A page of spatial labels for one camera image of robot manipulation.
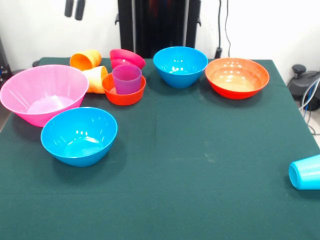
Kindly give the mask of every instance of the blue cup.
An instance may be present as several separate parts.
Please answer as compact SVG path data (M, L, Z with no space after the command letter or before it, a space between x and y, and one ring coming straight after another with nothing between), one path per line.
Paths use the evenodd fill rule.
M320 190L320 155L292 162L289 177L298 190Z

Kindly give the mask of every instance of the black handle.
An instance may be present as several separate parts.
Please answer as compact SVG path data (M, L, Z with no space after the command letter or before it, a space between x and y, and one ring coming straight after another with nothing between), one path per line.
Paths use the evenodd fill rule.
M196 21L196 23L199 24L200 27L201 27L201 19L200 19L200 17L198 17L198 20Z
M68 18L72 16L72 11L74 9L74 0L65 1L64 15Z
M75 10L75 19L81 21L84 16L86 0L78 0Z
M114 25L117 25L117 22L119 22L119 13L115 16Z

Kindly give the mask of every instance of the pink cup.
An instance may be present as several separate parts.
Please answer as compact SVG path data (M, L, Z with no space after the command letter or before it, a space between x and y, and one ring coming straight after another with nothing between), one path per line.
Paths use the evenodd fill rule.
M132 94L140 90L142 72L136 65L119 65L112 71L117 94Z

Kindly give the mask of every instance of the tipped over cup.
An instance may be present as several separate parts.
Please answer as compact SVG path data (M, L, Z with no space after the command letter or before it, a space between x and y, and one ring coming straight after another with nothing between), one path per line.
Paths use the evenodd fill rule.
M140 90L141 69L135 65L119 65L112 71L117 94L132 94Z
M101 63L101 54L96 49L79 51L70 58L70 66L81 71L95 68Z
M87 93L104 94L105 90L102 86L103 79L108 75L105 66L97 66L90 70L82 71L89 80L89 89Z
M292 162L289 178L298 190L320 190L320 155Z

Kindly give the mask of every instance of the bowl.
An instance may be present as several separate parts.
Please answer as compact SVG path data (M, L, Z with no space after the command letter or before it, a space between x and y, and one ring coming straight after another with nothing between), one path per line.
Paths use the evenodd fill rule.
M139 91L130 94L117 94L112 73L109 73L108 76L106 76L106 78L102 81L102 86L104 88L106 97L111 103L120 106L128 106L139 102L139 100L143 97L146 87L146 79L144 76L141 76L141 85Z
M146 61L141 56L125 49L111 50L110 60L113 69L119 65L136 65L140 69L143 69L146 65Z
M41 131L41 143L61 162L88 167L106 155L117 131L117 122L110 113L95 107L78 107L48 121Z
M259 63L242 58L219 58L205 69L211 87L228 99L246 99L269 82L268 71Z
M180 89L197 81L208 64L208 58L194 48L173 46L158 51L153 63L168 85Z
M0 90L0 101L28 123L43 127L55 115L80 106L89 81L78 69L43 65L11 77Z

